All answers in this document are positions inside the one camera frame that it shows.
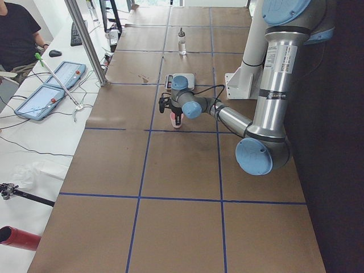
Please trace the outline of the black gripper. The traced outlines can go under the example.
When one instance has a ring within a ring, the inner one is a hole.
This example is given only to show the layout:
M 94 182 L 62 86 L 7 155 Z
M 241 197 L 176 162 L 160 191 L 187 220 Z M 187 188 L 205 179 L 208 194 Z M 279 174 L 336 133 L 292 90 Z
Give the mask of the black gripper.
M 174 127 L 181 127 L 181 120 L 182 120 L 182 109 L 179 103 L 173 99 L 170 100 L 170 116 L 174 116 L 175 113 L 175 125 Z

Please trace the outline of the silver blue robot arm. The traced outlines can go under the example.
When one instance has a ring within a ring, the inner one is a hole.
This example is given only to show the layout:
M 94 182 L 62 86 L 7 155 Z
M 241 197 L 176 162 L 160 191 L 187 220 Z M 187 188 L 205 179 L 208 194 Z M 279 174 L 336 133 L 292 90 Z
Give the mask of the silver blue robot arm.
M 176 122 L 208 113 L 241 137 L 235 149 L 239 166 L 251 175 L 266 175 L 291 157 L 284 117 L 301 46 L 322 43 L 334 32 L 336 1 L 258 1 L 241 66 L 226 74 L 229 98 L 257 101 L 249 119 L 218 98 L 199 97 L 184 76 L 171 82 L 171 96 L 159 99 Z

